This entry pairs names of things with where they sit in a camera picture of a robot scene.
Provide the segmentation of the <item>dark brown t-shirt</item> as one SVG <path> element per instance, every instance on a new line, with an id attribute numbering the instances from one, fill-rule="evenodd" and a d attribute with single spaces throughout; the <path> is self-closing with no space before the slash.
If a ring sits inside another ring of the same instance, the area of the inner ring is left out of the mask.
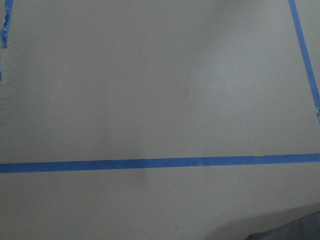
<path id="1" fill-rule="evenodd" d="M 246 240 L 319 240 L 320 212 L 298 218 L 279 228 L 252 233 Z"/>

